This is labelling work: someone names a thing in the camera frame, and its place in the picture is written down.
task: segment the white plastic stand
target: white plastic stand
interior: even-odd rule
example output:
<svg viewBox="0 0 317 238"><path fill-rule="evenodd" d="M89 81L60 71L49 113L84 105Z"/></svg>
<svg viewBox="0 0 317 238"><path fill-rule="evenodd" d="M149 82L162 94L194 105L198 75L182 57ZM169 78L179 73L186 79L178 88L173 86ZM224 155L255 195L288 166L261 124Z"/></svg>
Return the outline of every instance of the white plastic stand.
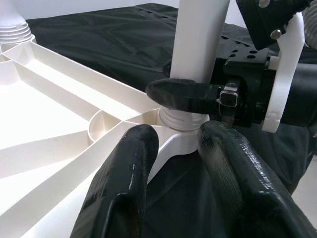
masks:
<svg viewBox="0 0 317 238"><path fill-rule="evenodd" d="M193 2L181 2L172 76L206 82L229 0ZM143 92L37 45L9 0L0 0L0 27L1 238L68 238L95 172L137 124L159 136L149 181L170 157L197 149L195 129L206 116L172 112L181 127L166 126Z"/></svg>
<svg viewBox="0 0 317 238"><path fill-rule="evenodd" d="M297 13L278 40L279 57L272 57L269 69L276 70L274 86L263 123L263 131L275 133L282 119L296 66L305 43L304 21Z"/></svg>

